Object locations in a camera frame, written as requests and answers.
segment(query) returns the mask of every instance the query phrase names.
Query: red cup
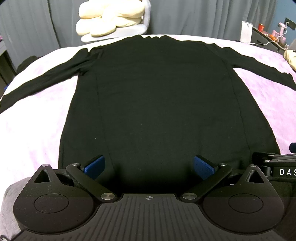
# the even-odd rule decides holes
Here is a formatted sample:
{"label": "red cup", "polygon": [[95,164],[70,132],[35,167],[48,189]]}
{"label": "red cup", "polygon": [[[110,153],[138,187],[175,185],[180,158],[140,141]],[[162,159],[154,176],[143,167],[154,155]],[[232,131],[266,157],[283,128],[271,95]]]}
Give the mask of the red cup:
{"label": "red cup", "polygon": [[263,30],[264,30],[264,25],[263,25],[262,23],[260,23],[260,24],[258,25],[258,30],[259,30],[260,32],[263,32]]}

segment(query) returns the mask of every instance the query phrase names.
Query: white cable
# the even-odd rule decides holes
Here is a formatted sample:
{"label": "white cable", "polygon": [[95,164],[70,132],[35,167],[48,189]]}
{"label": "white cable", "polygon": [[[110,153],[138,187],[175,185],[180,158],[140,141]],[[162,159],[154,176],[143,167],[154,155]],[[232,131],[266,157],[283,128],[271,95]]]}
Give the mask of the white cable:
{"label": "white cable", "polygon": [[[286,32],[284,34],[282,34],[282,36],[284,36],[286,33],[287,33],[287,28],[288,28],[288,23],[289,22],[286,22]],[[279,39],[280,36],[278,36],[274,41],[270,41],[268,42],[267,44],[270,44],[270,43],[275,43],[278,39]],[[267,44],[255,44],[255,43],[247,43],[247,44],[254,44],[254,45],[267,45]]]}

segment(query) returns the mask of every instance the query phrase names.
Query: ribbed black surface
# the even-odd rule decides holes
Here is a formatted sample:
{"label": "ribbed black surface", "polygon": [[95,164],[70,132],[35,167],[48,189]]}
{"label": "ribbed black surface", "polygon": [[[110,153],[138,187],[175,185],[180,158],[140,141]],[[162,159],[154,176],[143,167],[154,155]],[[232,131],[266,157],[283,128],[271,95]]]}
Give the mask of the ribbed black surface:
{"label": "ribbed black surface", "polygon": [[174,195],[125,194],[100,206],[83,227],[65,234],[21,233],[15,241],[285,241],[275,232],[237,235],[211,224],[195,204],[178,201]]}

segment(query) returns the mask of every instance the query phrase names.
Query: desk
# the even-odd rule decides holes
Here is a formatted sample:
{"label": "desk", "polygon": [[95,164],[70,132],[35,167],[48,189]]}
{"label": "desk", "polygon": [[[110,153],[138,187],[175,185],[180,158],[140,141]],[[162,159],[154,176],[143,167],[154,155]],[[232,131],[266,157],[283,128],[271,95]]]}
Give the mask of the desk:
{"label": "desk", "polygon": [[[273,41],[270,37],[264,35],[262,32],[260,32],[257,28],[253,27],[252,31],[252,38],[251,38],[251,43],[256,43],[256,44],[267,44],[268,42]],[[254,45],[257,47],[265,48],[270,51],[279,53],[281,55],[284,54],[284,52],[287,50],[280,46],[278,43],[269,43],[268,45]]]}
{"label": "desk", "polygon": [[16,73],[6,51],[4,41],[0,42],[0,97],[4,88],[14,79]]}

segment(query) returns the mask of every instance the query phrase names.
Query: pillow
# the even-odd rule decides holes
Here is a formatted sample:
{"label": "pillow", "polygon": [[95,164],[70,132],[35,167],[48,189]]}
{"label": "pillow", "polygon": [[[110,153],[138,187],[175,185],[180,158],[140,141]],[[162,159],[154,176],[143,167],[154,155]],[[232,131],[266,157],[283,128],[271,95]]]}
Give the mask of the pillow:
{"label": "pillow", "polygon": [[90,33],[93,37],[100,37],[107,34],[110,34],[115,31],[116,25],[112,22],[104,22],[102,19],[95,21],[95,24],[92,24]]}
{"label": "pillow", "polygon": [[296,51],[292,49],[286,50],[284,58],[287,60],[291,68],[296,71]]}
{"label": "pillow", "polygon": [[91,2],[91,3],[102,4],[104,9],[111,4],[116,4],[119,1],[122,1],[122,0],[89,0],[89,2]]}
{"label": "pillow", "polygon": [[102,15],[102,20],[104,22],[113,23],[117,27],[128,27],[128,26],[139,24],[142,18],[141,17],[140,18],[119,17],[116,15],[114,5],[109,5],[104,10],[104,13]]}
{"label": "pillow", "polygon": [[79,7],[79,17],[82,19],[96,18],[102,16],[104,4],[100,1],[84,2]]}
{"label": "pillow", "polygon": [[101,20],[101,18],[97,17],[97,18],[90,18],[90,19],[80,19],[76,23],[76,33],[79,36],[84,36],[86,34],[89,34],[94,22],[98,20]]}
{"label": "pillow", "polygon": [[122,0],[115,5],[115,12],[119,17],[140,18],[145,12],[145,6],[139,0]]}

